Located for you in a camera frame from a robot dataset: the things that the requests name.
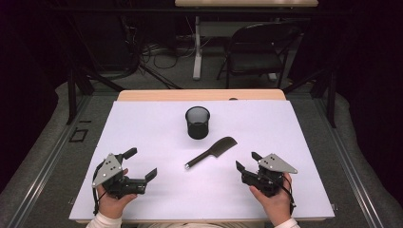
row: chair seat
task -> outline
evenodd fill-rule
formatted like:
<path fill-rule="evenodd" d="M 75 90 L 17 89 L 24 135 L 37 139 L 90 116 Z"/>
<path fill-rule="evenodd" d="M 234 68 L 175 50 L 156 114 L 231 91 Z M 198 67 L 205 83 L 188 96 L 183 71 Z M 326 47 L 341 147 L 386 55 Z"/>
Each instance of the chair seat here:
<path fill-rule="evenodd" d="M 232 53 L 230 68 L 232 74 L 277 73 L 282 70 L 282 62 L 276 53 Z"/>

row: black cup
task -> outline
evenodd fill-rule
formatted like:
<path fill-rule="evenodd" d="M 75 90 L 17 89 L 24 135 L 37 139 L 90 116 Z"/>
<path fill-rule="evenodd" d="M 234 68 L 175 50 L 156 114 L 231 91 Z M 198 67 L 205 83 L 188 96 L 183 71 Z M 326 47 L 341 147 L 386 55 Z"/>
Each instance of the black cup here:
<path fill-rule="evenodd" d="M 208 135 L 210 112 L 202 106 L 194 106 L 186 111 L 187 134 L 195 140 L 204 139 Z"/>

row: person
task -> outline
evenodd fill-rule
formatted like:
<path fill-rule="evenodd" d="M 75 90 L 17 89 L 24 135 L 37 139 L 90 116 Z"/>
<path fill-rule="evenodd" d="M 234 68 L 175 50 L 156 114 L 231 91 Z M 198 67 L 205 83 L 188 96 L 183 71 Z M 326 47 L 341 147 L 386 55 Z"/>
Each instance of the person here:
<path fill-rule="evenodd" d="M 283 186 L 285 189 L 291 188 L 291 177 L 288 173 L 284 173 Z M 278 194 L 271 198 L 264 196 L 260 190 L 255 186 L 249 186 L 249 189 L 253 196 L 260 202 L 263 207 L 264 212 L 270 221 L 275 225 L 275 228 L 299 228 L 297 222 L 290 215 L 290 197 L 283 190 L 280 189 Z M 110 196 L 108 193 L 105 194 L 106 190 L 100 184 L 97 187 L 98 196 L 102 196 L 99 199 L 99 212 L 95 218 L 87 225 L 86 228 L 120 228 L 122 224 L 122 214 L 125 207 L 134 199 L 137 198 L 136 194 L 125 195 L 120 199 L 116 199 Z M 139 228 L 144 227 L 248 227 L 247 225 L 233 224 L 233 225 L 220 225 L 218 224 L 201 224 L 201 223 L 186 223 L 186 224 L 146 224 L 145 226 L 139 225 Z"/>

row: white tabletop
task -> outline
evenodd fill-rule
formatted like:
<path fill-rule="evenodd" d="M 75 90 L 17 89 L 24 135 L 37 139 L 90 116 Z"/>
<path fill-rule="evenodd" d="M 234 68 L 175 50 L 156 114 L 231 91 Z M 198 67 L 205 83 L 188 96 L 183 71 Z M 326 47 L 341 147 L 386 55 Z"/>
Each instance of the white tabletop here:
<path fill-rule="evenodd" d="M 186 132 L 185 111 L 195 105 L 211 113 L 210 132 L 200 141 Z M 186 170 L 184 165 L 217 140 L 231 136 L 238 144 Z M 70 219 L 93 219 L 92 175 L 107 154 L 138 154 L 123 162 L 131 179 L 158 168 L 144 195 L 125 208 L 125 222 L 267 220 L 261 205 L 241 182 L 235 161 L 255 172 L 251 152 L 275 153 L 293 165 L 296 219 L 335 216 L 295 112 L 288 101 L 115 102 L 91 160 Z"/>
<path fill-rule="evenodd" d="M 316 7 L 317 0 L 176 0 L 177 7 Z"/>

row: hand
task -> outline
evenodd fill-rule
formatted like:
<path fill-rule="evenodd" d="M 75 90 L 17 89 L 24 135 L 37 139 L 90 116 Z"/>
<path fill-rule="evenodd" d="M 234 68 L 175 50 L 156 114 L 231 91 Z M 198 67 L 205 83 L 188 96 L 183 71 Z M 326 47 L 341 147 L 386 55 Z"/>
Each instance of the hand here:
<path fill-rule="evenodd" d="M 284 173 L 283 186 L 285 189 L 290 190 L 291 187 L 291 177 L 288 173 Z M 290 215 L 290 196 L 280 188 L 279 192 L 271 198 L 267 198 L 263 193 L 259 191 L 255 186 L 249 186 L 250 191 L 255 196 L 255 198 L 263 206 L 264 212 L 267 217 L 271 220 L 273 225 L 278 226 L 284 221 L 291 218 Z"/>
<path fill-rule="evenodd" d="M 120 199 L 116 199 L 114 196 L 105 193 L 104 187 L 100 184 L 97 187 L 98 196 L 102 196 L 99 199 L 99 212 L 110 219 L 118 219 L 122 216 L 125 207 L 134 199 L 137 198 L 137 194 L 125 195 Z"/>

